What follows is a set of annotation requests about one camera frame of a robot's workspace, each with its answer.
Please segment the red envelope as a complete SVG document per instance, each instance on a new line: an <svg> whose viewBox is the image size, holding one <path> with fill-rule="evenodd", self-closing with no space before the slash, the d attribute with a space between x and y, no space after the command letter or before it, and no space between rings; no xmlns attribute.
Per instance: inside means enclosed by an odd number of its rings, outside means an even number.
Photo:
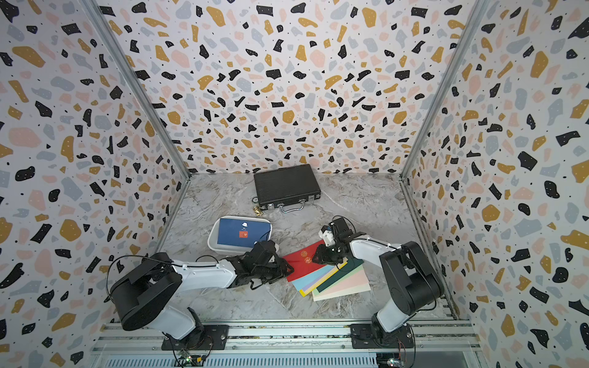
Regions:
<svg viewBox="0 0 589 368"><path fill-rule="evenodd" d="M329 275L337 272L337 268L334 266L319 265L313 262L313 257L320 245L325 245L325 243L323 241L316 242L283 257L293 268L293 273L286 278L288 282L294 282L322 268L325 268Z"/></svg>

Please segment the light blue envelope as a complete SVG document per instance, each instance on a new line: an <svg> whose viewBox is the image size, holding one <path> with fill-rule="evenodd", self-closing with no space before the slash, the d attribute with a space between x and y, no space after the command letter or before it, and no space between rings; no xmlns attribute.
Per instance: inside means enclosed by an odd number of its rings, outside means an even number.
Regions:
<svg viewBox="0 0 589 368"><path fill-rule="evenodd" d="M300 291L305 286L313 283L315 280L317 280L318 278L320 278L321 277L321 274L322 274L321 269L324 268L325 266L319 268L316 271L313 271L310 274L307 274L306 276L304 276L302 278L299 278L297 280L294 280L292 282L292 285L295 287L295 289L297 291Z"/></svg>

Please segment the dark blue envelope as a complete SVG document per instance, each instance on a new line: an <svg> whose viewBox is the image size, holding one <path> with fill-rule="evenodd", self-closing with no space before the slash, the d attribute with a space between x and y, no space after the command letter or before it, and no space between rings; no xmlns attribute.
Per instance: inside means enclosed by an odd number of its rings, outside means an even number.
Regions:
<svg viewBox="0 0 589 368"><path fill-rule="evenodd" d="M252 248L256 242L266 241L271 233L269 222L255 219L220 219L219 245Z"/></svg>

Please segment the white storage tray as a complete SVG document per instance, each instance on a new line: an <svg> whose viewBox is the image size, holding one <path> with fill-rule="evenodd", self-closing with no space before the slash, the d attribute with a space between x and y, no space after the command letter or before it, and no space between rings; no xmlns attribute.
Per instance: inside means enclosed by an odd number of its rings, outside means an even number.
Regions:
<svg viewBox="0 0 589 368"><path fill-rule="evenodd" d="M266 219L223 216L210 232L207 245L221 255L241 255L253 249L256 242L269 240L272 224Z"/></svg>

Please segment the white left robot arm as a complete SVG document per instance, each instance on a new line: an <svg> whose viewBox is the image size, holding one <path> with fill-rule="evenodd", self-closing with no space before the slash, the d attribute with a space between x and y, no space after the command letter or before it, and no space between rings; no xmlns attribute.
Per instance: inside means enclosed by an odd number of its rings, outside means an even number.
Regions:
<svg viewBox="0 0 589 368"><path fill-rule="evenodd" d="M142 257L141 263L115 282L112 300L125 331L150 328L170 339L173 347L193 348L205 339L205 328L193 308L179 308L175 295L206 288L256 290L294 273L277 254L272 241L260 241L242 255L211 262L181 262L159 252Z"/></svg>

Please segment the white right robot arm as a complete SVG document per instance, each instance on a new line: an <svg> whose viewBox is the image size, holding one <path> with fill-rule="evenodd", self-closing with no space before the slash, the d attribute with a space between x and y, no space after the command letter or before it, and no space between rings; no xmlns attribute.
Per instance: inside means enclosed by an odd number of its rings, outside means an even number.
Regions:
<svg viewBox="0 0 589 368"><path fill-rule="evenodd" d="M416 242L384 242L349 228L340 230L334 224L323 226L319 236L323 243L315 252L314 263L339 265L351 259L370 263L383 271L390 293L371 323L351 325L354 347L414 347L414 332L407 322L444 295L440 277L421 246Z"/></svg>

